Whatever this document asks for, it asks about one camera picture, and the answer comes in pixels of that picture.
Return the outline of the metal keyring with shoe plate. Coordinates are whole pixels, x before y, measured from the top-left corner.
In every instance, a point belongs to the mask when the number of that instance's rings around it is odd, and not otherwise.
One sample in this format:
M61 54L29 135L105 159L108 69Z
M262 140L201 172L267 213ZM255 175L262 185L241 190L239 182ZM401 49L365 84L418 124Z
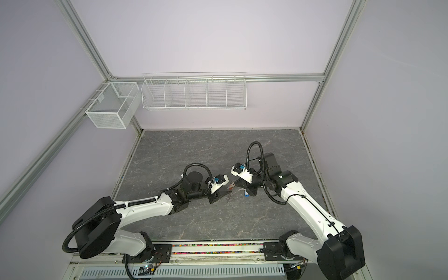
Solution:
M226 201L227 204L230 202L230 200L232 198L233 191L231 193L227 194L227 201Z

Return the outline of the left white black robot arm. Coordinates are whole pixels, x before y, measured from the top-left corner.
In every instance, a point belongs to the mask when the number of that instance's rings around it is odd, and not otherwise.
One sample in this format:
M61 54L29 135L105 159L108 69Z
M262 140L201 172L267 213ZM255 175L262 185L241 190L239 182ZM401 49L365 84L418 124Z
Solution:
M97 200L76 222L62 244L65 253L89 259L102 253L122 254L125 261L145 263L156 251L149 234L123 228L144 219L176 214L191 201L206 198L210 204L229 194L227 175L214 176L202 163L189 164L181 179L157 196L132 201Z

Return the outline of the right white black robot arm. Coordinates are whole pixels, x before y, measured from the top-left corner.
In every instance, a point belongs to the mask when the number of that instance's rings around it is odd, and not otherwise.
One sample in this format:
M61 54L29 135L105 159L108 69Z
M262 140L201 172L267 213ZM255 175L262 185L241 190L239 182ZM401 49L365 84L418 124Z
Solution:
M272 153L264 153L260 142L252 142L245 163L231 170L236 186L255 196L262 189L278 205L291 206L308 224L315 238L289 231L279 238L286 259L300 256L318 265L328 280L345 280L366 265L360 231L345 226L327 212L289 170L283 171Z

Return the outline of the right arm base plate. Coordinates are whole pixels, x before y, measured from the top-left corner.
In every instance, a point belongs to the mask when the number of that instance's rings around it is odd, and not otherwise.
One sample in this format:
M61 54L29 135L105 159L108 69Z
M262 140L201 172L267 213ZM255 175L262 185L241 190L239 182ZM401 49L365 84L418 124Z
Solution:
M264 254L266 261L299 261L306 260L302 255L293 254L288 246L287 239L294 234L302 235L296 230L291 230L281 235L278 241L264 242L263 247L260 250Z

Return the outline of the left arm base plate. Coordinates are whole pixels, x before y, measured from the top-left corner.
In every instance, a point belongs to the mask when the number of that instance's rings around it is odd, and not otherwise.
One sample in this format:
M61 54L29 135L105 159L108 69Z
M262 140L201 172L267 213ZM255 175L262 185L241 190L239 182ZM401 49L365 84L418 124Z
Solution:
M151 249L144 249L142 253L133 257L129 255L125 255L122 258L122 263L126 260L128 264L136 264L136 263L168 263L170 261L170 257L172 255L171 244L158 244L153 245Z

